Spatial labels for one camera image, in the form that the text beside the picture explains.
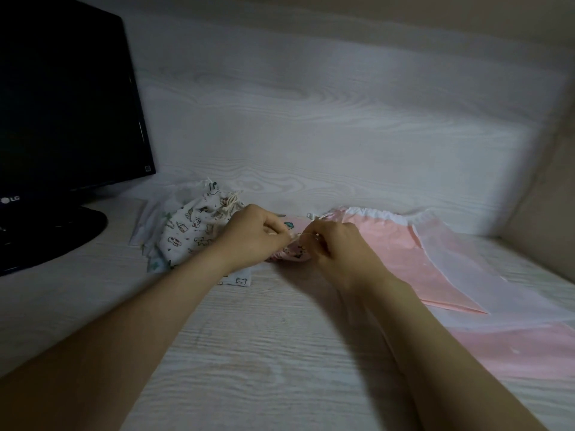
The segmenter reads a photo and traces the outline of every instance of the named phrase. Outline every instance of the computer monitor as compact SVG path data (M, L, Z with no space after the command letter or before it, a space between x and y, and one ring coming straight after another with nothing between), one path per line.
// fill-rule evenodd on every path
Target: computer monitor
M104 229L73 194L155 167L120 17L76 0L6 2L0 16L2 275ZM42 256L18 255L31 226Z

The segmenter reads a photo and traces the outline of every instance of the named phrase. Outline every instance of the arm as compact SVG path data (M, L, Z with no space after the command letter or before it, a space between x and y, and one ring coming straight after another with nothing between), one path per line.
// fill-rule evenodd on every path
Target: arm
M247 206L205 251L2 378L3 423L21 430L119 429L212 286L289 241L277 216Z
M301 242L326 279L377 318L426 430L546 429L384 267L355 225L314 221Z

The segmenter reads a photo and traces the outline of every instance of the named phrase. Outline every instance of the person's right arm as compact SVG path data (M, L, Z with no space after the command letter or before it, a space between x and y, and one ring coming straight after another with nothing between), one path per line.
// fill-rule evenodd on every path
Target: person's right arm
M384 267L355 225L314 221L300 241L323 276L377 318L426 431L546 429Z

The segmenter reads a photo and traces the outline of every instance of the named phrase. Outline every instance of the monitor stand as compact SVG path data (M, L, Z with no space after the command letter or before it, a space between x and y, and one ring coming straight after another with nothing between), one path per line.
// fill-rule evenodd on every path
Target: monitor stand
M60 257L95 238L106 225L104 213L80 206L45 203L0 210L0 276Z

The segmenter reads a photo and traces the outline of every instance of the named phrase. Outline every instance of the wooden desk surface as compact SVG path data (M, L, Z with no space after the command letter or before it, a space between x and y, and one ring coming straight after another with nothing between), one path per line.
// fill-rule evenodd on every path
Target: wooden desk surface
M37 355L145 283L127 246L141 202L93 208L110 224L92 242L0 278L0 374ZM466 236L507 279L575 310L575 288L497 241ZM41 251L45 243L37 243ZM349 327L335 291L308 264L256 267L252 286L216 286L177 336L123 430L420 429L403 377L375 329ZM575 422L575 381L506 382L552 431Z

